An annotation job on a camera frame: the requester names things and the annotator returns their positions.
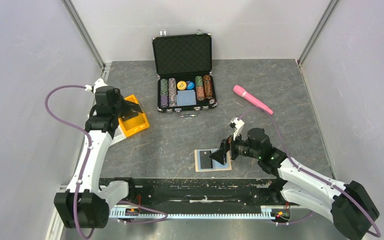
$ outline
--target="black case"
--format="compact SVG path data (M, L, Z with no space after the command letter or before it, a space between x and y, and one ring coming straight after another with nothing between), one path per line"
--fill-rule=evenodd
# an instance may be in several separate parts
M209 33L197 33L187 35L158 36L152 39L155 67L158 74L158 103L157 109L161 113L177 112L179 116L182 111L208 110L217 107L216 89L214 78L211 75L213 67L212 59L212 37ZM195 77L204 75L211 76L212 95L214 102L210 100L196 101L196 105L161 107L160 102L160 80L176 79L179 81L191 81L195 84ZM193 88L195 96L197 86Z

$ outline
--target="metal corner post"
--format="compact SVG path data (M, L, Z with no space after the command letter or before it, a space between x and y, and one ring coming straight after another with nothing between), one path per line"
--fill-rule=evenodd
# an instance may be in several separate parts
M72 0L61 0L64 4L65 8L67 9L67 12L70 14L71 19L73 20L76 28L80 32L81 37L83 38L84 42L86 43L87 47L89 48L90 52L92 53L93 58L95 59L96 63L101 68L101 71L103 72L105 69L105 63L101 57L101 55L98 52L97 47L95 46L94 42L92 41L91 36L89 35L88 31L86 30L85 25L82 22L82 19L79 16L79 13L77 12L76 8L74 7L74 4Z
M315 42L319 38L320 33L325 28L326 23L328 22L329 18L331 17L333 11L337 7L340 0L330 0L329 4L327 5L326 9L323 12L323 15L321 16L320 20L317 23L317 26L315 27L313 33L311 34L310 39L308 40L307 44L304 47L304 50L302 51L301 55L299 56L297 63L298 66L301 67L308 57L311 49L313 48Z

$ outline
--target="gray marble tabletop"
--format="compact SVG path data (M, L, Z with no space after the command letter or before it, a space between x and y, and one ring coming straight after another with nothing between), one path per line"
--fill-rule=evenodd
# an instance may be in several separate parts
M107 83L123 96L134 94L150 128L111 146L101 177L133 178L269 178L257 160L239 156L230 171L195 172L195 149L218 148L232 134L230 119L252 105L233 91L244 87L275 114L292 156L313 170L331 177L319 129L305 83L293 59L214 60L213 77L218 106L192 118L157 111L157 73L154 61L113 62ZM281 148L268 117L257 110L243 118L246 136L251 128L264 128L273 146Z

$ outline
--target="case lid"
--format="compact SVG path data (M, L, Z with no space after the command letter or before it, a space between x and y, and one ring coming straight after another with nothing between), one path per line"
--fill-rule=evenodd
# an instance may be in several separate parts
M208 33L156 37L152 41L156 72L161 75L207 72L212 69Z

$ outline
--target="orange plastic container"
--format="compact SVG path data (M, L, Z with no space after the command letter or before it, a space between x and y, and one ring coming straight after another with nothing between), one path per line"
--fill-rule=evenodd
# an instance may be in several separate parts
M139 104L135 95L127 96L124 99L130 102ZM145 115L145 113L140 113L140 112L139 112L139 115L127 121L122 121L122 118L120 117L118 119L118 123L120 124L121 129L123 130L124 135L127 138L150 127L150 123L148 122L147 116Z

